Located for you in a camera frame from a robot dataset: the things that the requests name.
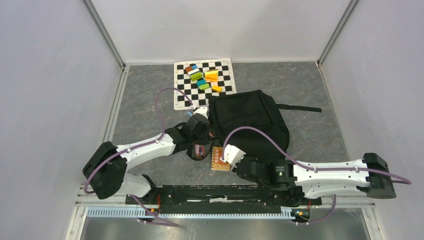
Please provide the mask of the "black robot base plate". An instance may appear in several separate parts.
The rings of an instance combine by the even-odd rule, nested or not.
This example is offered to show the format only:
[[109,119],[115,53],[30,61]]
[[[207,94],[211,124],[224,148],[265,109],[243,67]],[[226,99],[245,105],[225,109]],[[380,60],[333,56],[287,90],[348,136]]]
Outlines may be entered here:
[[307,199],[301,187],[270,190],[258,185],[162,185],[139,198],[157,205],[161,214],[277,214],[282,207],[320,206]]

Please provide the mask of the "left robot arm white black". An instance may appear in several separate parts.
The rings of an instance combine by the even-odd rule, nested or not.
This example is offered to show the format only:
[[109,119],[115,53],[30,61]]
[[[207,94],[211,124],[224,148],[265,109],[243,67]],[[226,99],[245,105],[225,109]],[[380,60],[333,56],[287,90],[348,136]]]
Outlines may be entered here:
[[210,124],[206,117],[194,114],[187,122],[168,128],[157,136],[127,145],[102,143],[84,166],[84,192],[105,200],[116,194],[133,195],[145,204],[153,203],[157,190],[147,175],[134,175],[134,167],[159,157],[182,151],[195,153],[196,145],[210,142]]

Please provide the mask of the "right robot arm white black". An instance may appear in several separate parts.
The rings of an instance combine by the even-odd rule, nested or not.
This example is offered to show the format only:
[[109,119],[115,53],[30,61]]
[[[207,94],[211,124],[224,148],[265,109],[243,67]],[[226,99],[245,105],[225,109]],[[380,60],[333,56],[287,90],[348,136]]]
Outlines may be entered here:
[[396,198],[393,180],[385,160],[376,153],[365,153],[346,162],[300,162],[275,159],[264,162],[246,157],[235,165],[241,179],[272,191],[287,192],[295,204],[328,195],[363,192],[372,199]]

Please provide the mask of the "black student backpack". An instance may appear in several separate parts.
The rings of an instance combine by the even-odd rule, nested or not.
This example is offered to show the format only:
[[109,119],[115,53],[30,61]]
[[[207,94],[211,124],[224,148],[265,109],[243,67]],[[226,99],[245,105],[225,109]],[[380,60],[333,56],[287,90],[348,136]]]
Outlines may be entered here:
[[210,132],[221,145],[228,144],[244,151],[247,158],[264,163],[286,160],[283,154],[290,144],[289,129],[282,110],[322,112],[321,108],[278,104],[262,90],[208,99]]

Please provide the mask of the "pink lid marker case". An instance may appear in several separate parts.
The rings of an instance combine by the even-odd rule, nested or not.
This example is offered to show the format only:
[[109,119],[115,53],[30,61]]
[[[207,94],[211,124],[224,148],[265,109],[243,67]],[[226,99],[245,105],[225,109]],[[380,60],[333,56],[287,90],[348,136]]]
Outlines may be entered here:
[[206,155],[206,149],[204,145],[195,144],[194,153],[197,158],[201,158]]

